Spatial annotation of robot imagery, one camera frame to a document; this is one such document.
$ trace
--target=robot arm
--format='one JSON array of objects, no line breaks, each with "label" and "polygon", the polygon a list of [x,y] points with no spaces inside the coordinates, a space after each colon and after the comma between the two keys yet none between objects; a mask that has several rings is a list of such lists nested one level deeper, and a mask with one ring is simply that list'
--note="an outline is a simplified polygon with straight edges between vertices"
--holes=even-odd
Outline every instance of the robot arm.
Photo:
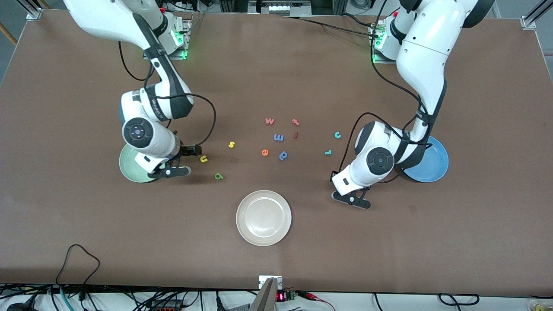
[{"label": "robot arm", "polygon": [[[381,122],[363,127],[354,145],[356,158],[332,177],[342,196],[340,201],[344,201],[346,194],[368,189],[384,179],[396,164],[405,169],[420,163],[444,99],[446,60],[476,2],[422,0],[415,11],[402,9],[395,19],[388,17],[384,21],[385,31],[377,40],[379,46],[374,48],[387,58],[397,60],[399,74],[419,94],[422,106],[411,131],[403,133]],[[398,31],[407,26],[407,32]]]},{"label": "robot arm", "polygon": [[[160,124],[187,116],[194,101],[192,96],[186,95],[190,89],[176,72],[151,24],[142,15],[130,10],[122,0],[64,1],[75,22],[86,32],[139,46],[161,78],[159,83],[121,96],[119,118],[123,124],[123,138],[139,152],[135,161],[151,174],[173,158],[200,154],[199,146],[182,146],[177,136]],[[139,2],[141,6],[146,6],[151,1]],[[159,9],[156,8],[159,14],[151,6],[143,9],[150,23],[159,21]],[[185,170],[181,175],[188,175],[189,172]]]}]

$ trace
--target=brown table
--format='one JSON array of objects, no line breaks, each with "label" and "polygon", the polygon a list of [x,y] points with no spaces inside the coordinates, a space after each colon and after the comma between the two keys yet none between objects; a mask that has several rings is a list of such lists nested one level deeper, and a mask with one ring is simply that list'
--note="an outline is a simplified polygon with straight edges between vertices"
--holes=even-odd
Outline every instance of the brown table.
[{"label": "brown table", "polygon": [[[207,14],[196,27],[175,66],[217,107],[209,161],[187,159],[187,178],[135,184],[118,168],[117,105],[141,82],[117,43],[65,11],[27,24],[0,89],[0,282],[53,282],[81,243],[102,261],[97,284],[255,288],[260,274],[279,274],[316,291],[551,294],[553,86],[534,32],[516,19],[462,32],[432,133],[449,171],[432,184],[376,185],[361,210],[333,201],[328,181],[353,121],[372,111],[400,126],[416,109],[374,73],[367,38],[272,15]],[[124,51],[145,75],[140,51]],[[394,66],[379,68],[401,81]],[[171,125],[185,142],[211,123],[209,106],[195,106]],[[275,246],[250,245],[236,229],[238,204],[258,189],[292,209]],[[94,265],[75,250],[61,281],[80,283]]]}]

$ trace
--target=round plate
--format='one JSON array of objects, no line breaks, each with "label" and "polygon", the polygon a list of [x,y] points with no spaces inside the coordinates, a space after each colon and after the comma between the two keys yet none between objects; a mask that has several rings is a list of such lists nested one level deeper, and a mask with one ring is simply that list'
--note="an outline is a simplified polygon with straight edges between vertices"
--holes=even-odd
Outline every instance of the round plate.
[{"label": "round plate", "polygon": [[125,144],[125,147],[123,147],[119,155],[119,169],[121,173],[123,173],[128,180],[135,183],[147,183],[154,180],[154,178],[148,177],[148,172],[140,167],[134,160],[137,154],[138,151]]},{"label": "round plate", "polygon": [[424,152],[419,164],[404,169],[407,176],[421,183],[432,183],[444,177],[449,167],[449,157],[444,145],[430,136],[428,143],[432,146]]},{"label": "round plate", "polygon": [[286,200],[270,190],[248,194],[236,212],[236,226],[242,237],[253,245],[269,246],[286,236],[292,212]]}]

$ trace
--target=white plate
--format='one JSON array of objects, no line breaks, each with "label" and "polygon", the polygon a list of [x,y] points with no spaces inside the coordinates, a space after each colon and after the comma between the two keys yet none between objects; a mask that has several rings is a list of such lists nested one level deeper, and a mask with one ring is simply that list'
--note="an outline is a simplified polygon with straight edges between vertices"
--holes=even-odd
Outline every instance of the white plate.
[{"label": "white plate", "polygon": [[238,232],[257,246],[278,243],[286,236],[291,224],[290,206],[280,194],[270,190],[248,194],[236,212]]}]

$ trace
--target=gray floor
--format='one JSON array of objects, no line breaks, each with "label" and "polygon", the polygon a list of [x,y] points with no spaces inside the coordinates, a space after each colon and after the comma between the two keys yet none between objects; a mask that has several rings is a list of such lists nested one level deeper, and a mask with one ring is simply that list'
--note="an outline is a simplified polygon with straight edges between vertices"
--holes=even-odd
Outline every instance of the gray floor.
[{"label": "gray floor", "polygon": [[[499,7],[499,13],[503,18],[519,18],[529,12],[540,0],[496,0]],[[0,22],[16,37],[19,38],[23,27],[25,26],[26,11],[19,5],[16,0],[1,0],[0,1]],[[65,8],[62,0],[46,0],[53,8]],[[377,0],[375,7],[379,7],[382,0]],[[399,1],[392,0],[387,4],[396,7]],[[549,73],[553,76],[553,10],[547,12],[537,22],[538,38],[541,48],[544,53]],[[8,68],[9,61],[14,51],[13,44],[3,35],[0,35],[0,84],[4,79],[5,72]]]}]

